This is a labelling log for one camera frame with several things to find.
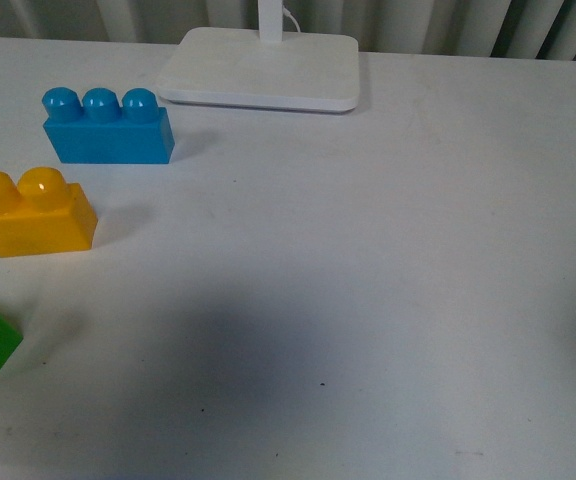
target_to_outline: yellow lego brick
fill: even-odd
[[[17,186],[0,172],[0,257],[90,250],[97,215],[78,183],[28,170]]]

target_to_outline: blue brick stud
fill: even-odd
[[[44,104],[48,117],[55,122],[74,122],[84,114],[79,97],[66,87],[48,90],[41,102]]]
[[[121,100],[125,117],[133,123],[154,122],[159,118],[155,94],[145,88],[133,88]]]
[[[84,95],[84,111],[94,123],[110,123],[121,118],[117,95],[107,88],[93,88]]]

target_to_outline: table surface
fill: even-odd
[[[352,113],[163,103],[169,165],[60,165],[43,93],[174,48],[0,39],[0,170],[100,218],[0,259],[0,479],[576,478],[576,63],[360,54]]]

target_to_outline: white lamp base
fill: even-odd
[[[256,30],[196,28],[157,79],[172,102],[345,112],[359,101],[354,38],[284,32],[262,43]]]

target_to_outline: blue lego brick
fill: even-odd
[[[175,140],[168,113],[155,95],[130,90],[119,107],[105,88],[83,98],[65,87],[46,92],[44,130],[62,163],[162,164],[170,161]]]

